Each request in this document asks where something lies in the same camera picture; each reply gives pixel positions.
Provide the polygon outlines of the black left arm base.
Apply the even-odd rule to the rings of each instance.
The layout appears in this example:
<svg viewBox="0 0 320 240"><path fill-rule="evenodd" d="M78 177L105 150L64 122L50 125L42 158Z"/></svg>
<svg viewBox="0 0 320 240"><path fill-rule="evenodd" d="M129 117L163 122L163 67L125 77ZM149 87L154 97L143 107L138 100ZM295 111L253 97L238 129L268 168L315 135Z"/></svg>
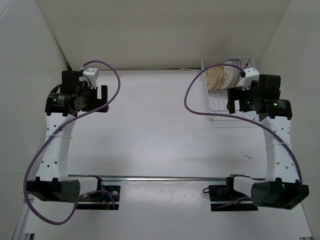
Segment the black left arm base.
<svg viewBox="0 0 320 240"><path fill-rule="evenodd" d="M105 183L97 178L97 192L84 194L79 198L77 210L116 211L120 206L120 185Z"/></svg>

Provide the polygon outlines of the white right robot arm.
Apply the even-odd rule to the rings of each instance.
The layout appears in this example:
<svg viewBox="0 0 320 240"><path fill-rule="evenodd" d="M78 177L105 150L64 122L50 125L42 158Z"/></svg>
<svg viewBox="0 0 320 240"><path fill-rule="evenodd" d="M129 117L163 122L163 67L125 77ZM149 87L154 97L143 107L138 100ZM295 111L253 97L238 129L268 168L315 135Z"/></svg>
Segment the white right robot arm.
<svg viewBox="0 0 320 240"><path fill-rule="evenodd" d="M255 111L263 129L267 159L264 181L232 174L226 179L224 193L230 200L242 194L256 207L291 210L309 195L302 183L297 159L291 150L291 103L280 98L281 77L261 74L245 89L228 89L227 109L235 113L235 101L241 112Z"/></svg>

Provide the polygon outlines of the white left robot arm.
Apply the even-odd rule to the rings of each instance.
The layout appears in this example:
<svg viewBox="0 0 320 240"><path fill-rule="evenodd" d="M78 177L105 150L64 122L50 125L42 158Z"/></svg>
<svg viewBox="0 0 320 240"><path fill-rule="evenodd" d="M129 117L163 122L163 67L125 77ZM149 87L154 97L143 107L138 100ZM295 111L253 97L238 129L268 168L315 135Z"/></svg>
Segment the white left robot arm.
<svg viewBox="0 0 320 240"><path fill-rule="evenodd" d="M105 194L105 188L97 177L75 178L68 175L68 153L75 123L58 129L79 112L89 112L107 102L108 87L103 85L98 89L98 77L97 68L64 70L61 73L62 83L47 97L46 137L53 138L44 148L35 179L26 184L27 192L41 201L74 203L84 194L93 200L100 200Z"/></svg>

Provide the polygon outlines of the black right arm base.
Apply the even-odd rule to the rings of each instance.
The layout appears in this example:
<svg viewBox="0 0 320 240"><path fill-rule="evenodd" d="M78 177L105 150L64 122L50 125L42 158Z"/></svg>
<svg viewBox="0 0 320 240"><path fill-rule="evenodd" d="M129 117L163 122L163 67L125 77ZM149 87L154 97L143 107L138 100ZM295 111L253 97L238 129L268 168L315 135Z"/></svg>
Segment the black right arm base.
<svg viewBox="0 0 320 240"><path fill-rule="evenodd" d="M212 184L202 190L209 195L212 212L250 212L258 211L251 199L234 190L234 178L244 175L231 174L226 178L225 184Z"/></svg>

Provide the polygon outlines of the white blue-rimmed plate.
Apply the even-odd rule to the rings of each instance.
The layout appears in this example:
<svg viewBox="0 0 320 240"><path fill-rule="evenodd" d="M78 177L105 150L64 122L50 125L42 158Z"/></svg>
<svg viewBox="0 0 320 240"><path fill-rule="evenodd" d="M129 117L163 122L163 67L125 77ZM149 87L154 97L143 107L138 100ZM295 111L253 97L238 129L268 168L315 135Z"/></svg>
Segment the white blue-rimmed plate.
<svg viewBox="0 0 320 240"><path fill-rule="evenodd" d="M229 66L229 65L225 65L224 66L224 76L223 76L223 80L219 86L220 90L225 90L228 88L228 86L234 82L234 78L238 76L239 73L239 69L236 68L234 65L233 66Z"/></svg>
<svg viewBox="0 0 320 240"><path fill-rule="evenodd" d="M234 88L234 87L238 84L238 82L240 81L240 77L241 77L241 75L240 75L240 73L241 73L241 71L240 71L241 63L240 63L237 59L228 59L228 60L224 61L223 63L224 63L224 64L227 64L227 66L235 66L236 68L239 69L237 76L236 76L236 77L234 78L234 80L233 80L233 83L231 83L231 84L227 87L227 89L229 89L229 88Z"/></svg>

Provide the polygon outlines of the beige plate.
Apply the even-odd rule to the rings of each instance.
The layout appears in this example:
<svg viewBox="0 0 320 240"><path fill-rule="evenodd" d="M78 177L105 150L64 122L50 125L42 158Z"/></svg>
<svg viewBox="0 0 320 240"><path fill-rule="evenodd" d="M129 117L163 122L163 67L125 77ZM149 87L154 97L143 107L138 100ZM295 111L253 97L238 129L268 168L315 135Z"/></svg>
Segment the beige plate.
<svg viewBox="0 0 320 240"><path fill-rule="evenodd" d="M217 75L217 79L214 84L213 90L217 90L219 88L225 76L225 66L220 65L217 68L218 68L218 75Z"/></svg>
<svg viewBox="0 0 320 240"><path fill-rule="evenodd" d="M213 90L218 87L219 72L218 66L211 67L205 71L206 87L208 90Z"/></svg>

